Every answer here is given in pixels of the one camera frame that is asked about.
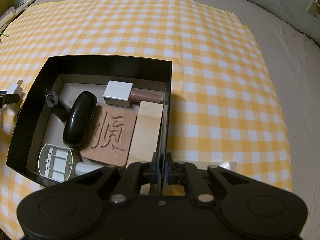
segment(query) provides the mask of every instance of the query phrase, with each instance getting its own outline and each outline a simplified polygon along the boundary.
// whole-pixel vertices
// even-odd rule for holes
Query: green string
[[[2,32],[0,32],[1,35],[3,35],[4,37],[9,37],[8,35],[3,34]]]

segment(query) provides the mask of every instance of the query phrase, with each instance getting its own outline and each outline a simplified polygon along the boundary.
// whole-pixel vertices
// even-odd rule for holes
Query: white cylinder
[[[97,169],[102,168],[103,166],[88,164],[88,163],[77,163],[75,168],[75,173],[77,176],[81,176],[83,174],[89,173],[91,171],[95,171]]]

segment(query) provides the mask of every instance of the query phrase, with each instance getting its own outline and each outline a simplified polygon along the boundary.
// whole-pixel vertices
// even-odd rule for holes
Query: white cube
[[[110,80],[103,94],[104,101],[110,105],[129,107],[132,85],[132,83]]]

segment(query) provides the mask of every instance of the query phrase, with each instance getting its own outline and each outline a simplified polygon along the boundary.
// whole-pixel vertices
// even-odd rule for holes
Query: wooden block
[[[98,162],[124,166],[136,118],[131,110],[96,106],[81,155]]]
[[[162,110],[162,104],[141,101],[127,166],[134,162],[151,161],[157,148]]]

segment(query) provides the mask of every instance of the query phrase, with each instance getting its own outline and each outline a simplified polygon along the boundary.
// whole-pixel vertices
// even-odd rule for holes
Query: black computer mouse
[[[62,140],[66,146],[79,148],[82,145],[96,105],[97,97],[89,91],[83,91],[77,97],[63,130]]]

